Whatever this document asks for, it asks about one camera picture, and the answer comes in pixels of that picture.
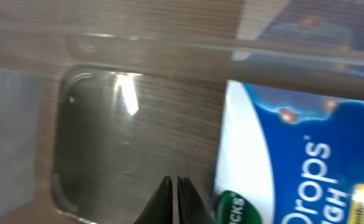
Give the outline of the clear plastic container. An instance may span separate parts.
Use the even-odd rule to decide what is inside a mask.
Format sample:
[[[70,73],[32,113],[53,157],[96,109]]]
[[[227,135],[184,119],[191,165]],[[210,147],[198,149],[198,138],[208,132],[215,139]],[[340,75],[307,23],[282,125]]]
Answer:
[[[169,175],[218,223],[229,81],[364,101],[364,52],[0,21],[0,222],[134,223]]]

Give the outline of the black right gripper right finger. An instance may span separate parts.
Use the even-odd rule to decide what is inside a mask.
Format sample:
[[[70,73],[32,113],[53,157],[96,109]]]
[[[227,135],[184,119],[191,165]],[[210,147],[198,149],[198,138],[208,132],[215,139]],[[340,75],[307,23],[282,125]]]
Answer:
[[[180,224],[216,224],[188,177],[178,176],[177,196]]]

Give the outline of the blue yellow VapoDrops box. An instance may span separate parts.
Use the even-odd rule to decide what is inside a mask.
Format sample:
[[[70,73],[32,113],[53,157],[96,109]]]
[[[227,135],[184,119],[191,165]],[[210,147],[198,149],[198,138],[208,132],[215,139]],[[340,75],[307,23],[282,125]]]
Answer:
[[[364,101],[229,81],[218,223],[364,224]]]

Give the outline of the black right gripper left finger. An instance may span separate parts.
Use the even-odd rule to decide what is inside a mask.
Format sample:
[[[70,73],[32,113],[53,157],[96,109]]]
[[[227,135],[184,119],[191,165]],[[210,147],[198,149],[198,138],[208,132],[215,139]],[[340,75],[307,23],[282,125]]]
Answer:
[[[134,224],[173,224],[172,180],[166,175]]]

